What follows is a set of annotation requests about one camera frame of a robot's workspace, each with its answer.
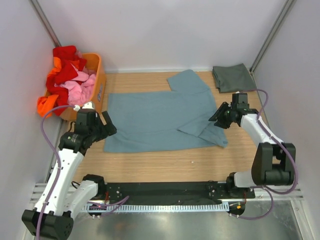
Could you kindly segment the blue-grey t shirt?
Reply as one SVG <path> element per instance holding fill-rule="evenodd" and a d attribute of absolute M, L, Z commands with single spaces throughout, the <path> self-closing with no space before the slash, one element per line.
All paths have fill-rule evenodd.
<path fill-rule="evenodd" d="M 217 109 L 210 87 L 193 71 L 167 80 L 169 91 L 111 93 L 107 111 L 117 128 L 106 153 L 176 151 L 220 146 L 228 140 L 210 117 Z"/>

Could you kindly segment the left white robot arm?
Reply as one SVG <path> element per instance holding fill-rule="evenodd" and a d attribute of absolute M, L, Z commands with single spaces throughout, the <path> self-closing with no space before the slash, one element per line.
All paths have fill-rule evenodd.
<path fill-rule="evenodd" d="M 87 150 L 95 142 L 114 135 L 117 128 L 107 111 L 81 108 L 73 131 L 65 132 L 56 150 L 56 163 L 46 187 L 32 210 L 26 209 L 22 222 L 38 240 L 66 240 L 74 220 L 91 199 L 101 200 L 106 194 L 102 176 L 86 175 L 75 192 L 68 194 L 75 172 Z"/>

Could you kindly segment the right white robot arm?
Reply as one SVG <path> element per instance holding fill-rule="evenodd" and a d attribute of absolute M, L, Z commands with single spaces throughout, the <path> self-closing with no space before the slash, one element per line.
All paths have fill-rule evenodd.
<path fill-rule="evenodd" d="M 298 184 L 296 147 L 281 140 L 268 128 L 261 112 L 250 108 L 247 93 L 233 93 L 231 102 L 223 102 L 209 121 L 222 129 L 228 129 L 233 123 L 237 124 L 256 145 L 251 169 L 233 172 L 227 177 L 225 192 L 229 197 L 237 198 L 244 188 L 261 187 L 280 194 L 273 187 L 288 186 L 283 192 L 285 195 L 295 190 Z"/>

